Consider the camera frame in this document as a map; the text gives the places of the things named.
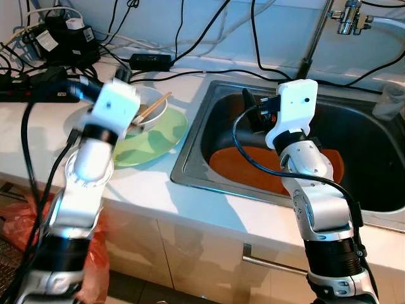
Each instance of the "white countertop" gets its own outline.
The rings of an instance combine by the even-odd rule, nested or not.
[[[101,80],[110,79],[114,73],[113,67],[102,63],[97,64],[97,69]],[[274,86],[264,80],[235,74],[188,75],[136,85],[173,92],[174,99],[170,106],[185,114],[190,129],[209,83],[215,79]],[[320,92],[367,100],[375,98],[372,94],[340,89],[320,88]],[[86,107],[88,104],[84,102],[35,105],[28,125],[28,137],[38,181],[46,181],[53,161],[65,146],[67,135]],[[23,103],[0,103],[0,177],[18,182],[27,180],[20,143],[20,122],[24,109]],[[222,227],[235,235],[248,234],[258,239],[272,239],[303,247],[294,212],[290,208],[173,183],[170,180],[171,170],[184,141],[185,138],[169,153],[153,161],[115,170],[104,192],[106,201],[129,212],[157,219],[186,221],[196,225],[204,223]],[[63,167],[60,166],[53,186],[63,187],[63,181]],[[361,228],[361,237],[371,264],[405,272],[405,234],[365,226]]]

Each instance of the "orange cutting board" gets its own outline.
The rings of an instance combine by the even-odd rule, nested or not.
[[[281,171],[280,160],[274,150],[249,146],[244,147],[244,149],[260,165],[272,170]],[[340,153],[332,149],[323,149],[321,152],[330,160],[333,166],[334,181],[341,182],[344,175],[344,164]],[[289,195],[283,187],[281,177],[268,174],[252,166],[239,153],[236,147],[216,151],[209,159],[209,166],[215,172],[231,181],[273,193]]]

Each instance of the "plastic bag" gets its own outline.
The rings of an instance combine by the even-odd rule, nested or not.
[[[5,219],[1,234],[22,251],[25,250],[37,214],[32,195],[25,194],[25,197],[28,203],[14,203],[0,208],[0,217]],[[49,210],[52,198],[50,196],[46,203],[44,216]],[[82,289],[76,294],[76,298],[86,304],[102,304],[107,299],[109,260],[106,231],[106,219],[101,214],[84,264]]]

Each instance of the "kitchen sink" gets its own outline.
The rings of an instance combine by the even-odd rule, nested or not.
[[[291,207],[288,196],[234,182],[217,174],[209,159],[234,146],[232,124],[245,110],[242,89],[213,81],[202,101],[171,179],[179,184]],[[247,86],[257,98],[274,96],[269,88]],[[390,228],[405,227],[405,125],[398,115],[390,122],[371,115],[369,101],[318,95],[310,137],[322,148],[339,151],[344,162],[344,186],[361,203],[364,221]],[[238,138],[245,146],[266,148],[265,133],[253,132],[245,118]]]

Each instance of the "cabinet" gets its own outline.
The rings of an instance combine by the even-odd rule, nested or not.
[[[224,304],[302,304],[315,299],[302,275],[242,261],[240,239],[162,220],[159,226],[177,290]],[[304,256],[292,256],[275,246],[253,246],[252,254],[308,267]]]
[[[173,287],[157,220],[104,205],[110,269]]]

